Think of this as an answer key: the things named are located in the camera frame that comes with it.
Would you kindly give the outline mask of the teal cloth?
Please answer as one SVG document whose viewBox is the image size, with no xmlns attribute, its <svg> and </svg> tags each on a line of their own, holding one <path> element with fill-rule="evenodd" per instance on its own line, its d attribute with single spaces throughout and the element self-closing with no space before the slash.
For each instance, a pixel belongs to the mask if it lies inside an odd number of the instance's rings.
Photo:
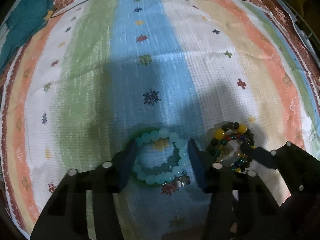
<svg viewBox="0 0 320 240">
<path fill-rule="evenodd" d="M 1 25 L 1 72 L 16 50 L 46 25 L 53 10 L 53 0 L 18 0 Z"/>
</svg>

